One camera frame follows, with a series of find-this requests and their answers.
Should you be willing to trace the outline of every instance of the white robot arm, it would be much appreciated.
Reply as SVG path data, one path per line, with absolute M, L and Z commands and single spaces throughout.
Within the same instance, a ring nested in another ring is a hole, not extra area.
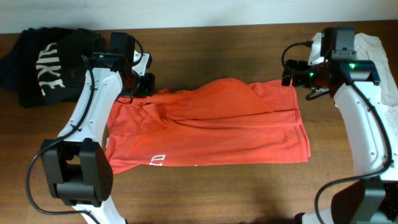
M 327 28 L 313 40 L 299 43 L 312 46 L 309 62 L 288 60 L 285 64 L 283 54 L 282 84 L 289 85 L 293 79 L 293 86 L 312 89 L 308 100 L 325 93 L 334 97 L 345 122 L 356 176 L 323 186 L 315 197 L 315 213 L 301 213 L 296 222 L 397 223 L 398 169 L 393 159 L 398 153 L 398 137 L 392 127 L 398 118 L 392 118 L 388 106 L 382 104 L 382 80 L 376 66 L 356 59 L 352 27 Z M 316 91 L 322 93 L 312 96 Z M 330 208 L 319 211 L 322 191 L 348 181 L 357 182 L 337 193 Z
M 141 53 L 134 50 L 137 42 Z M 83 56 L 88 71 L 78 103 L 56 140 L 45 140 L 28 168 L 26 191 L 33 207 L 46 215 L 80 213 L 88 223 L 124 224 L 110 196 L 113 173 L 101 148 L 106 121 L 120 96 L 151 96 L 155 77 L 146 73 L 152 57 L 141 44 L 125 33 L 113 32 L 110 49 Z M 49 212 L 33 200 L 29 180 L 34 162 L 41 157 L 54 198 L 76 211 Z M 79 157 L 80 164 L 68 161 Z

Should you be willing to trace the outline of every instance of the black cable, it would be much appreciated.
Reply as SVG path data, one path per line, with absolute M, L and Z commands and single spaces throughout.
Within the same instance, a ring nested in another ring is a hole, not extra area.
M 130 94 L 129 97 L 130 97 L 130 101 L 128 103 L 123 103 L 122 101 L 119 101 L 118 99 L 116 99 L 116 102 L 124 104 L 124 105 L 130 105 L 132 103 L 132 94 Z
M 384 173 L 386 170 L 388 170 L 388 168 L 390 168 L 391 164 L 394 162 L 392 160 L 392 148 L 391 148 L 391 143 L 390 140 L 388 138 L 387 135 L 387 131 L 386 128 L 384 127 L 381 118 L 379 116 L 379 114 L 376 111 L 376 108 L 371 104 L 371 102 L 366 98 L 366 96 L 361 92 L 360 89 L 358 89 L 358 87 L 355 85 L 354 82 L 350 81 L 350 85 L 353 87 L 353 89 L 355 90 L 355 92 L 362 98 L 362 100 L 366 103 L 366 106 L 368 106 L 368 108 L 370 109 L 370 111 L 372 111 L 372 114 L 374 115 L 377 124 L 379 125 L 379 128 L 381 130 L 381 133 L 383 135 L 384 138 L 384 142 L 386 143 L 386 149 L 387 149 L 387 161 L 384 164 L 383 168 L 377 172 L 373 172 L 371 174 L 364 174 L 364 175 L 358 175 L 358 176 L 354 176 L 354 177 L 347 177 L 347 178 L 343 178 L 343 179 L 338 179 L 338 180 L 334 180 L 332 182 L 329 182 L 327 184 L 325 184 L 323 187 L 321 187 L 316 196 L 315 196 L 315 213 L 317 214 L 317 217 L 319 219 L 319 222 L 321 224 L 325 224 L 325 222 L 322 220 L 322 217 L 320 215 L 319 212 L 319 198 L 322 194 L 322 192 L 324 190 L 326 190 L 327 188 L 334 186 L 336 184 L 341 184 L 341 183 L 345 183 L 345 182 L 351 182 L 351 181 L 355 181 L 355 180 L 361 180 L 361 179 L 369 179 L 372 177 L 378 177 L 380 176 L 382 173 Z
M 72 214 L 85 214 L 88 215 L 96 224 L 100 224 L 99 221 L 89 212 L 86 210 L 79 210 L 79 211 L 64 211 L 64 212 L 50 212 L 50 211 L 46 211 L 43 210 L 42 208 L 40 208 L 34 201 L 33 197 L 32 197 L 32 192 L 30 191 L 30 173 L 32 172 L 32 168 L 33 165 L 35 164 L 35 162 L 37 161 L 37 159 L 44 153 L 46 153 L 48 150 L 52 149 L 53 147 L 55 147 L 56 145 L 58 145 L 60 142 L 62 142 L 63 140 L 65 140 L 66 138 L 68 138 L 69 136 L 71 136 L 73 133 L 75 133 L 76 131 L 78 131 L 78 128 L 81 126 L 81 124 L 84 122 L 88 110 L 90 108 L 91 102 L 93 101 L 93 97 L 94 97 L 94 90 L 95 90 L 95 83 L 94 83 L 94 75 L 93 75 L 93 69 L 90 67 L 87 58 L 83 57 L 83 60 L 86 62 L 86 66 L 87 66 L 87 70 L 90 73 L 90 77 L 91 77 L 91 88 L 90 88 L 90 96 L 88 98 L 87 101 L 87 105 L 86 108 L 83 112 L 83 115 L 81 116 L 79 122 L 76 124 L 76 126 L 72 126 L 73 129 L 67 133 L 66 135 L 59 137 L 55 142 L 51 143 L 50 145 L 48 145 L 45 149 L 40 150 L 32 159 L 32 161 L 30 162 L 28 169 L 27 169 L 27 173 L 26 173 L 26 179 L 25 179 L 25 189 L 26 189 L 26 194 L 27 194 L 27 198 L 29 199 L 30 204 L 32 204 L 32 206 L 40 213 L 43 213 L 45 215 L 72 215 Z
M 310 69 L 308 69 L 308 70 L 305 70 L 305 71 L 295 71 L 295 70 L 290 69 L 290 68 L 289 68 L 288 66 L 286 66 L 286 64 L 285 64 L 285 54 L 286 54 L 286 52 L 287 52 L 289 49 L 291 49 L 291 48 L 294 47 L 294 46 L 299 46 L 299 45 L 304 45 L 304 46 L 306 46 L 306 47 L 311 47 L 311 46 L 312 46 L 312 43 L 313 43 L 313 41 L 306 41 L 306 42 L 300 42 L 300 43 L 291 44 L 290 46 L 288 46 L 288 47 L 284 50 L 284 52 L 282 53 L 282 58 L 281 58 L 282 66 L 283 66 L 286 70 L 290 70 L 290 71 L 293 72 L 294 74 L 307 74 L 308 72 L 312 71 L 312 70 L 313 70 L 315 67 L 317 67 L 317 66 L 312 67 L 312 68 L 310 68 Z
M 142 47 L 141 43 L 137 39 L 136 39 L 136 42 L 139 47 L 139 50 L 141 51 L 141 57 L 138 59 L 138 61 L 133 62 L 132 66 L 138 65 L 141 62 L 142 58 L 144 57 L 144 48 Z
M 317 94 L 317 95 L 315 95 L 315 96 L 312 96 L 316 91 L 317 91 L 316 89 L 312 90 L 312 91 L 305 97 L 305 99 L 308 100 L 308 101 L 310 101 L 310 100 L 315 100 L 315 99 L 318 99 L 318 98 L 321 97 L 321 96 L 325 96 L 326 94 L 329 94 L 329 93 L 330 93 L 330 90 L 327 90 L 327 91 L 324 91 L 324 92 L 322 92 L 322 93 L 319 93 L 319 94 Z

